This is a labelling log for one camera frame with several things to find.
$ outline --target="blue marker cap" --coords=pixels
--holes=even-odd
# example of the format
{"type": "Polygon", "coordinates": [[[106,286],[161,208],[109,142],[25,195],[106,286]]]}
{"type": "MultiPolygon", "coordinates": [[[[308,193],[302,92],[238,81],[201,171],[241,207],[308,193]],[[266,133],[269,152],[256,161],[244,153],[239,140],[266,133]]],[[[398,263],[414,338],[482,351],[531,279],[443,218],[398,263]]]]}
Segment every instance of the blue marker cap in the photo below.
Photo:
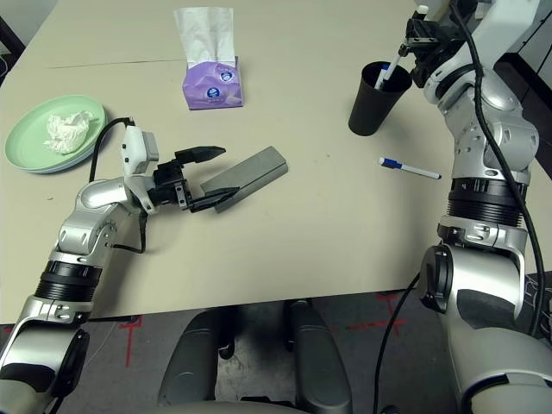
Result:
{"type": "Polygon", "coordinates": [[[390,160],[389,158],[380,158],[379,164],[381,166],[386,166],[387,168],[401,168],[403,165],[396,160],[390,160]]]}

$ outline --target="white tissue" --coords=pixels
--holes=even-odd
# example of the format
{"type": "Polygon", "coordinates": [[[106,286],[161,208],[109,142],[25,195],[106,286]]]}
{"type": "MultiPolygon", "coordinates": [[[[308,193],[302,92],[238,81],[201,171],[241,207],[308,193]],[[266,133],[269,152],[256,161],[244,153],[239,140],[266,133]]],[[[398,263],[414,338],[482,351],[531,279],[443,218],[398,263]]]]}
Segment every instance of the white tissue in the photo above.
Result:
{"type": "Polygon", "coordinates": [[[188,68],[207,61],[235,67],[234,9],[184,7],[173,14],[188,68]]]}
{"type": "Polygon", "coordinates": [[[87,110],[81,110],[67,118],[51,115],[47,121],[47,131],[51,140],[44,141],[44,145],[60,154],[76,151],[83,145],[93,117],[94,115],[87,110]]]}

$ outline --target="marker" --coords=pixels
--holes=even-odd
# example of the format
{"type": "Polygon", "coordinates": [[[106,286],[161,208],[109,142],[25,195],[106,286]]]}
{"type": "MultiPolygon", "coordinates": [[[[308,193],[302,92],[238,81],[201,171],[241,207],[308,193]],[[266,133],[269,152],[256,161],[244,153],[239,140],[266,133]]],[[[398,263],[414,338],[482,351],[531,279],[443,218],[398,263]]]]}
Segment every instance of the marker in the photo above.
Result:
{"type": "Polygon", "coordinates": [[[374,86],[374,89],[377,89],[377,90],[380,90],[381,89],[381,84],[383,84],[383,78],[385,77],[386,75],[386,72],[387,72],[387,68],[389,67],[389,64],[388,63],[384,63],[382,66],[381,66],[381,71],[379,71],[379,76],[378,76],[378,80],[376,80],[376,85],[374,86]]]}
{"type": "Polygon", "coordinates": [[[395,56],[395,59],[393,59],[393,61],[389,65],[389,69],[386,70],[386,74],[383,77],[383,80],[389,80],[391,75],[393,75],[393,72],[395,71],[395,68],[397,67],[398,61],[400,60],[400,58],[401,58],[400,54],[397,53],[397,56],[395,56]]]}
{"type": "Polygon", "coordinates": [[[386,166],[387,168],[397,168],[398,170],[408,171],[409,173],[415,173],[417,175],[429,177],[430,179],[441,179],[441,174],[438,174],[437,172],[425,171],[414,166],[406,166],[405,164],[401,164],[396,160],[390,160],[388,158],[380,158],[379,164],[381,166],[386,166]]]}

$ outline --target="gray eraser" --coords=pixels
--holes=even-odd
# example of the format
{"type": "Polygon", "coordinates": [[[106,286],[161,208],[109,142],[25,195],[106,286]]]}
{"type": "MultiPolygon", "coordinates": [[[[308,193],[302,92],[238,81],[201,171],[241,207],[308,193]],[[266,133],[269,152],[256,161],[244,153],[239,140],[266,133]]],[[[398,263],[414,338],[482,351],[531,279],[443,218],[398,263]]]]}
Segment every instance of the gray eraser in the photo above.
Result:
{"type": "Polygon", "coordinates": [[[287,173],[285,158],[274,147],[267,147],[204,182],[201,188],[207,192],[217,188],[240,187],[232,198],[215,207],[216,212],[220,213],[285,173],[287,173]]]}

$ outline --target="white wall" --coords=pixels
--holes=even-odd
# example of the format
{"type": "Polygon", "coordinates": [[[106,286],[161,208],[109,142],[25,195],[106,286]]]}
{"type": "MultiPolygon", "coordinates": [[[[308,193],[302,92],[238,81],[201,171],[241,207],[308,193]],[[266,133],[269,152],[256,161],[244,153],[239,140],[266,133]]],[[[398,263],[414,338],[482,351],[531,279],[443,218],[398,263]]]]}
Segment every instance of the white wall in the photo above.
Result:
{"type": "MultiPolygon", "coordinates": [[[[57,2],[58,0],[0,0],[0,16],[27,45],[57,2]]],[[[7,51],[0,43],[0,53],[7,51]]]]}

